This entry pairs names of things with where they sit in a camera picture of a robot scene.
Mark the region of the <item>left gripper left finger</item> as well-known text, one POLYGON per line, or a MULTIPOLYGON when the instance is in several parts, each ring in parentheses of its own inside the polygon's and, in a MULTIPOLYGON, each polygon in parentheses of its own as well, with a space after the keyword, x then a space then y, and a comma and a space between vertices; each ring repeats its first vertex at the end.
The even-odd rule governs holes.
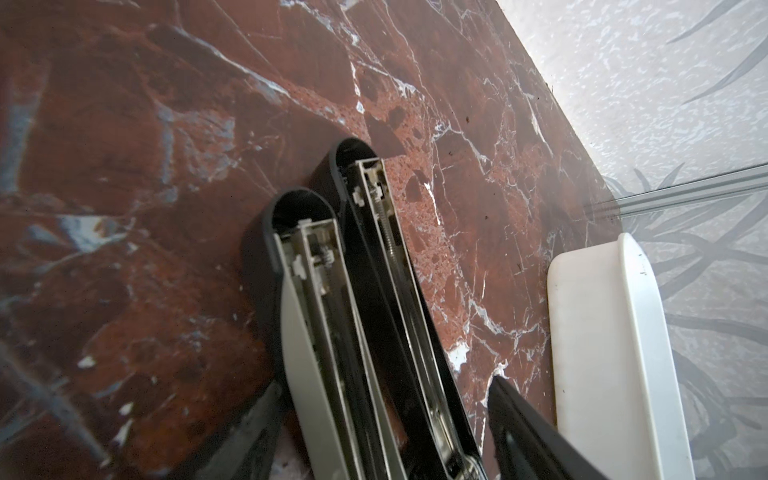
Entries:
POLYGON ((285 416, 285 389, 272 381, 167 475, 169 479, 267 479, 285 416))

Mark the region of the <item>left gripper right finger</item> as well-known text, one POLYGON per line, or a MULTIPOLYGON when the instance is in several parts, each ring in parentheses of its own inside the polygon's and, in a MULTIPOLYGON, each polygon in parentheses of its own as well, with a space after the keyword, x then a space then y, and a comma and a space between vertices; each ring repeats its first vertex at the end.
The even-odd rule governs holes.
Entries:
POLYGON ((500 376, 488 390, 488 417, 502 479, 605 477, 500 376))

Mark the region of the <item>black stapler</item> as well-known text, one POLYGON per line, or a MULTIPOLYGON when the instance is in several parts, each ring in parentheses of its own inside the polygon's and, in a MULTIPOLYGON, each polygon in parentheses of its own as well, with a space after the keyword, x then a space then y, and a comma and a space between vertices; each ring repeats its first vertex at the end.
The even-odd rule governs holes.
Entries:
POLYGON ((484 479, 465 409, 416 279, 384 161, 363 140, 334 144, 311 186, 334 210, 389 424, 410 479, 484 479))

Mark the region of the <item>beige grey stapler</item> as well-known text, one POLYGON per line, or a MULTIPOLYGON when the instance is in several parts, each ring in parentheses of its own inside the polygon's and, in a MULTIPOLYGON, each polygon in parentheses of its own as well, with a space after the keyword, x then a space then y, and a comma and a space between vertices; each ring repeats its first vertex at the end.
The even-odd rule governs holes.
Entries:
POLYGON ((317 479, 404 479, 329 203, 278 193, 241 241, 243 283, 317 479))

